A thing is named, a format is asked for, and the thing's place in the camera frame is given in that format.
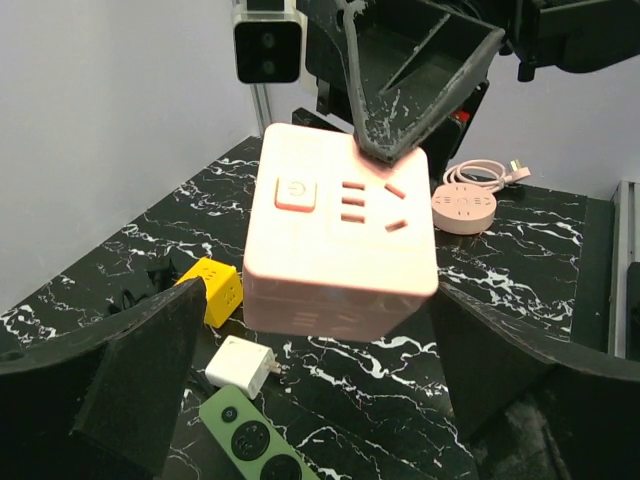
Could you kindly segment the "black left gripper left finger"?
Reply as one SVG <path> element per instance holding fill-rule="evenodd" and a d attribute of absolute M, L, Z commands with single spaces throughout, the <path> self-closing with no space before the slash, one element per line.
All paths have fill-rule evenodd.
<path fill-rule="evenodd" d="M 1 354 L 4 479 L 161 475 L 206 310 L 196 278 Z"/>

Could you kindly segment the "pink cube socket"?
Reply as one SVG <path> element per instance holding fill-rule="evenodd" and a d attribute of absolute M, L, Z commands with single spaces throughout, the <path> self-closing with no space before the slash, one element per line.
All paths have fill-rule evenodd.
<path fill-rule="evenodd" d="M 245 323 L 368 342 L 439 285 L 427 156 L 392 167 L 354 138 L 285 123 L 264 134 L 244 248 Z"/>

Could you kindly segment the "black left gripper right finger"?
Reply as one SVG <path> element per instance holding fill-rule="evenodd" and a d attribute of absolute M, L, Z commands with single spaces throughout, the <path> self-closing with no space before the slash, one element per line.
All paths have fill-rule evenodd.
<path fill-rule="evenodd" d="M 430 317 L 481 479 L 636 479 L 639 365 L 442 287 Z"/>

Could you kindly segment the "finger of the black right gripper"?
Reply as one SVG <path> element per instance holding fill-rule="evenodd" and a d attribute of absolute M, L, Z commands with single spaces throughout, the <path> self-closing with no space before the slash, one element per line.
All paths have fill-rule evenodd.
<path fill-rule="evenodd" d="M 430 1 L 339 1 L 335 15 L 354 138 L 388 164 L 482 83 L 502 28 Z"/>

